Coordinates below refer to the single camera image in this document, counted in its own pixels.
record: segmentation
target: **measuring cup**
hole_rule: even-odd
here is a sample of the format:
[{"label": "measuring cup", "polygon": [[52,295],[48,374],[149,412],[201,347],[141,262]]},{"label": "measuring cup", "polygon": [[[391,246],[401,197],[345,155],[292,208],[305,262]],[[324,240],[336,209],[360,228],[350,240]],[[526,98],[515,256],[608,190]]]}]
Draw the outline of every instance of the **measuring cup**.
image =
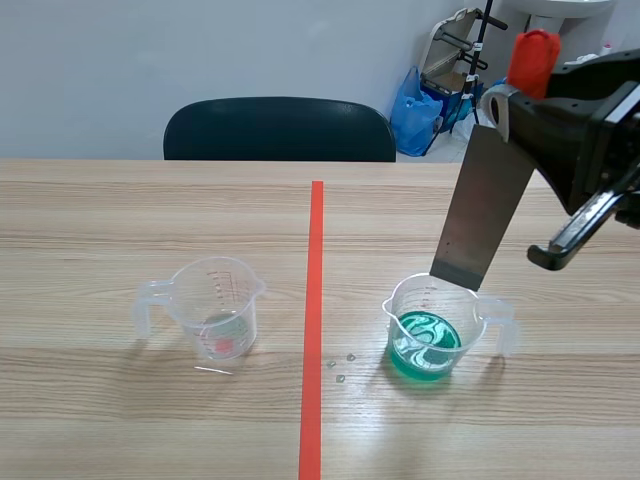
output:
[{"label": "measuring cup", "polygon": [[518,334],[511,305],[479,298],[428,273],[402,280],[382,310],[391,318],[388,348],[393,364],[421,380],[451,373],[487,325],[501,326],[498,352],[505,356],[512,352]]},{"label": "measuring cup", "polygon": [[214,360],[234,358],[256,339],[255,299],[264,290],[264,282],[246,263],[229,257],[204,258],[169,280],[143,283],[131,318],[138,336],[147,338],[149,306],[162,305],[198,353]]}]

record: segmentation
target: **white sink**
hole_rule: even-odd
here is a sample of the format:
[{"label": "white sink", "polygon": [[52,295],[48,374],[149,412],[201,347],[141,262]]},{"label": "white sink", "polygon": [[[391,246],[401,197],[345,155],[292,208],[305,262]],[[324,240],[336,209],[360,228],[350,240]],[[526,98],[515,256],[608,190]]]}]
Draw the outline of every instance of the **white sink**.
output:
[{"label": "white sink", "polygon": [[615,0],[505,0],[516,10],[531,15],[529,29],[557,33],[565,18],[586,18],[603,12]]}]

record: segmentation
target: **blue plastic bag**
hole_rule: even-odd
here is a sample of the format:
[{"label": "blue plastic bag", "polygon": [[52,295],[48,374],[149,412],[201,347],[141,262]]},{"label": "blue plastic bag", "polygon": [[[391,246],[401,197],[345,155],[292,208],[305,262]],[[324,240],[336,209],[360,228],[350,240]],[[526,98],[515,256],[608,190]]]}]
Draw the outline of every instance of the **blue plastic bag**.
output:
[{"label": "blue plastic bag", "polygon": [[422,155],[433,137],[434,123],[441,110],[441,101],[433,100],[420,90],[418,67],[411,67],[391,111],[391,128],[398,151],[412,157]]}]

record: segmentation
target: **floor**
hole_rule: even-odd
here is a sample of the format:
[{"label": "floor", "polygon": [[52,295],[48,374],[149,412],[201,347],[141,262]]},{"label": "floor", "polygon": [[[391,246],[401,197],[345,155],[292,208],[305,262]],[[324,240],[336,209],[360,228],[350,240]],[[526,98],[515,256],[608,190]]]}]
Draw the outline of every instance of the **floor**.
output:
[{"label": "floor", "polygon": [[396,161],[402,163],[462,163],[466,151],[467,144],[465,142],[449,135],[449,133],[443,133],[438,135],[426,156],[410,157],[398,152]]}]

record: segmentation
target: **green liquid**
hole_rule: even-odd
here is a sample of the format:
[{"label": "green liquid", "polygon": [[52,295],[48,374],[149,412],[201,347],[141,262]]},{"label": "green liquid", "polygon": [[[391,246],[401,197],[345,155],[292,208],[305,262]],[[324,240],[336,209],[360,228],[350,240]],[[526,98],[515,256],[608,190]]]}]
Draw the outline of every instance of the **green liquid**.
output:
[{"label": "green liquid", "polygon": [[[444,318],[429,312],[409,312],[400,324],[416,339],[439,348],[462,345],[458,332]],[[400,372],[417,380],[438,380],[449,373],[459,353],[440,352],[411,342],[398,330],[391,344],[391,361]]]}]

